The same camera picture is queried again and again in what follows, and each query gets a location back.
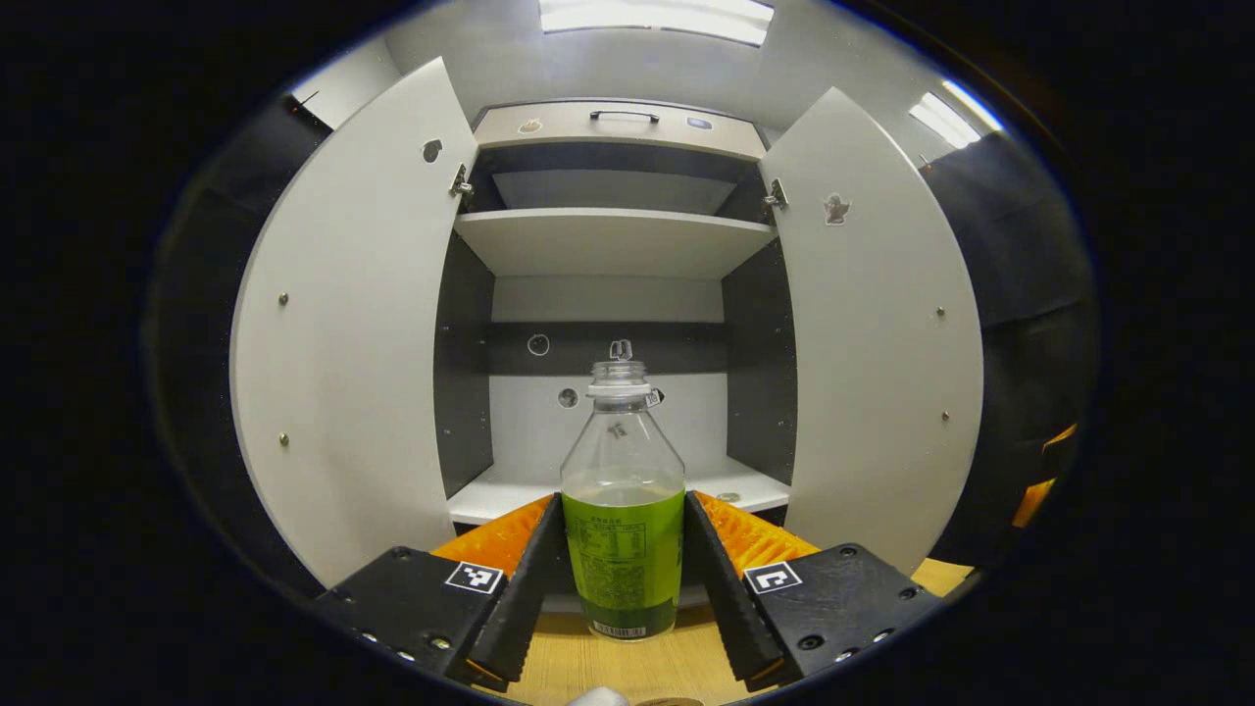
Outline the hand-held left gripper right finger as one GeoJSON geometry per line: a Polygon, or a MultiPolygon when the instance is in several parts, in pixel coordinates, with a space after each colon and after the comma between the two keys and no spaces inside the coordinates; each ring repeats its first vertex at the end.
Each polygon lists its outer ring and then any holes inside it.
{"type": "Polygon", "coordinates": [[[798,553],[784,528],[702,492],[684,500],[684,567],[704,586],[748,691],[850,668],[944,608],[865,545],[798,553]]]}

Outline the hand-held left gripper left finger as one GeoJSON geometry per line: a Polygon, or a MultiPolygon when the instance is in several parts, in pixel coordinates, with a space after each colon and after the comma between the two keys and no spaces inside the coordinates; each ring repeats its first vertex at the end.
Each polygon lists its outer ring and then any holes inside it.
{"type": "Polygon", "coordinates": [[[562,502],[528,502],[435,551],[394,545],[314,599],[314,613],[430,678],[506,692],[565,571],[562,502]]]}

